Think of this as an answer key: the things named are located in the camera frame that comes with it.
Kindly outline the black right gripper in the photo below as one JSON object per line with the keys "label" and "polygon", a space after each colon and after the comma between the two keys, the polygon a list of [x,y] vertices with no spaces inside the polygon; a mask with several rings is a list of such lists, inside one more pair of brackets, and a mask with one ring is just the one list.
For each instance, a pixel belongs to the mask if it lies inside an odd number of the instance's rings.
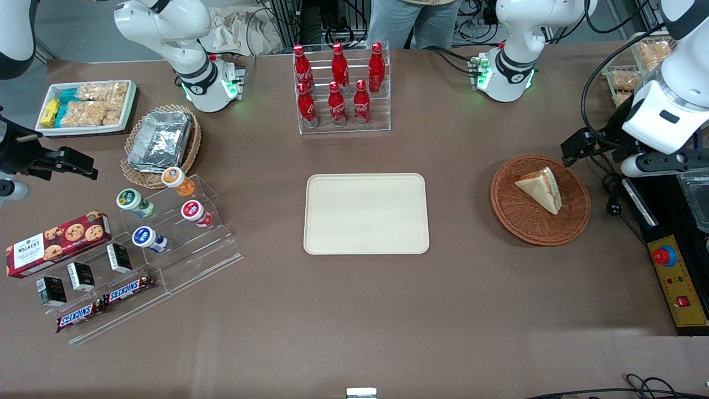
{"label": "black right gripper", "polygon": [[54,171],[98,179],[93,157],[71,147],[46,152],[39,139],[43,134],[1,116],[1,171],[8,175],[33,175],[49,181]]}

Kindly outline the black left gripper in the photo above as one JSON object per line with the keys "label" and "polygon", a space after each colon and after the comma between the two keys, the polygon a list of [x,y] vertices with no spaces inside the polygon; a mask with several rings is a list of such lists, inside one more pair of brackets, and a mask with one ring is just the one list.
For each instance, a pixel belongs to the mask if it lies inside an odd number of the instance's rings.
{"label": "black left gripper", "polygon": [[[610,155],[613,163],[621,163],[626,157],[638,153],[638,142],[623,129],[623,124],[626,122],[632,106],[633,101],[626,99],[613,111],[605,126],[605,138],[611,144],[597,144],[598,153],[601,156]],[[562,163],[565,167],[572,167],[575,162],[586,157],[587,152],[592,152],[595,149],[596,138],[588,129],[578,129],[561,144]]]}

